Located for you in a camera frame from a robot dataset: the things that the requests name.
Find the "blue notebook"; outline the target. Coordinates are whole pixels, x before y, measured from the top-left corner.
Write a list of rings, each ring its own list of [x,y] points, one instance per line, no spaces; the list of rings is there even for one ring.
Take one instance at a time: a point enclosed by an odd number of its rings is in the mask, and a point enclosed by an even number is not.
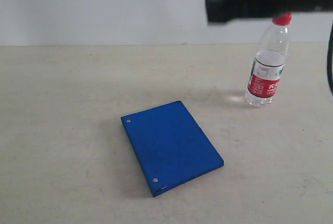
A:
[[[181,101],[121,117],[153,197],[224,166]]]

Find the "clear water bottle red label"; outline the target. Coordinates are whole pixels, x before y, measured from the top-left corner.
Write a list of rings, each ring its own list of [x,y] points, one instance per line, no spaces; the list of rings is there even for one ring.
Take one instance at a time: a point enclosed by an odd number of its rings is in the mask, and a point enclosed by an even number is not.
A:
[[[291,13],[272,19],[261,37],[245,93],[252,106],[264,107],[273,100],[287,58],[291,20]]]

